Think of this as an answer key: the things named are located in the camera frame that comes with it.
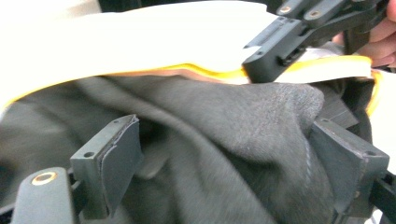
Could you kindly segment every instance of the black cloth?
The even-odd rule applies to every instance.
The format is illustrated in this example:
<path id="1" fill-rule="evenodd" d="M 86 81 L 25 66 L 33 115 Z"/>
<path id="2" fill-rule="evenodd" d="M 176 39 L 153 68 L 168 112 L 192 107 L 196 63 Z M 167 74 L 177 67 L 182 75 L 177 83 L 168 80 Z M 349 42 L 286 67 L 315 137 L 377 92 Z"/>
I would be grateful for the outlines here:
<path id="1" fill-rule="evenodd" d="M 29 95 L 0 122 L 0 207 L 19 183 L 111 120 L 140 118 L 146 156 L 110 223 L 329 223 L 332 190 L 307 142 L 323 91 L 183 77 L 91 77 Z"/>

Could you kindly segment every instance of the crumpled fabric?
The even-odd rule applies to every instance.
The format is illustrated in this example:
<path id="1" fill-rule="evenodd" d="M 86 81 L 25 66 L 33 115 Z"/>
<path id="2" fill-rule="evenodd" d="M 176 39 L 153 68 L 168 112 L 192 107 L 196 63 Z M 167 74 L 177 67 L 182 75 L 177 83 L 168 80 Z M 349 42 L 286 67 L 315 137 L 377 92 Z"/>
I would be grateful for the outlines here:
<path id="1" fill-rule="evenodd" d="M 0 205 L 111 120 L 140 119 L 145 154 L 110 223 L 330 223 L 332 189 L 307 137 L 323 93 L 301 84 L 91 77 L 12 106 L 0 123 Z"/>

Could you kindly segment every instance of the human hand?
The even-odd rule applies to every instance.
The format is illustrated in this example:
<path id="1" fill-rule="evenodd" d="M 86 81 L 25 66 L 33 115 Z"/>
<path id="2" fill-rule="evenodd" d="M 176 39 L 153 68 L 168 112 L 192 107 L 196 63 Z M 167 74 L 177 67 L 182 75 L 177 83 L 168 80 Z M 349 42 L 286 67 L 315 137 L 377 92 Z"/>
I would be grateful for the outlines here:
<path id="1" fill-rule="evenodd" d="M 338 35 L 333 41 L 342 43 L 342 39 Z M 373 67 L 396 67 L 396 0 L 389 0 L 387 17 L 373 28 L 369 43 L 359 49 L 358 53 L 370 57 Z"/>

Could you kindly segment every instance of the garment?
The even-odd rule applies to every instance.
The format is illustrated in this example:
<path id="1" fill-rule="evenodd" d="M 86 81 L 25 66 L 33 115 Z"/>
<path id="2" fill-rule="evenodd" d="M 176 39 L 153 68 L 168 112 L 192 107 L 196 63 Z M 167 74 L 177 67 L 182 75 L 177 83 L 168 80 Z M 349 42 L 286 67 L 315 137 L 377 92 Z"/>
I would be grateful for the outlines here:
<path id="1" fill-rule="evenodd" d="M 323 91 L 184 77 L 91 77 L 45 89 L 0 122 L 0 204 L 29 174 L 69 167 L 108 122 L 140 118 L 144 165 L 114 222 L 329 223 L 332 189 L 307 142 Z"/>

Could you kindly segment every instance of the dark gray fabric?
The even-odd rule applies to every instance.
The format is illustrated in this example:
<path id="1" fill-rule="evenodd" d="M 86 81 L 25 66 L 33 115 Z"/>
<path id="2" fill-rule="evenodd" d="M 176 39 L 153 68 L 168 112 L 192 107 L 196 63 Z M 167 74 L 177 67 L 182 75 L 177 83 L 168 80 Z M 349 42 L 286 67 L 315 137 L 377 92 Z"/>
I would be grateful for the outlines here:
<path id="1" fill-rule="evenodd" d="M 64 88 L 68 91 L 51 88 L 27 97 L 0 123 L 0 158 L 8 161 L 0 166 L 9 171 L 4 182 L 1 175 L 7 197 L 0 203 L 15 198 L 12 189 L 29 171 L 53 163 L 68 167 L 69 154 L 108 122 L 136 114 L 147 154 L 145 169 L 124 197 L 121 211 L 128 218 L 116 216 L 110 222 L 331 220 L 332 190 L 306 141 L 323 104 L 315 88 L 232 86 L 183 77 L 93 77 Z M 27 110 L 38 105 L 51 116 Z M 30 151 L 35 154 L 25 157 Z M 35 167 L 25 166 L 31 160 Z"/>

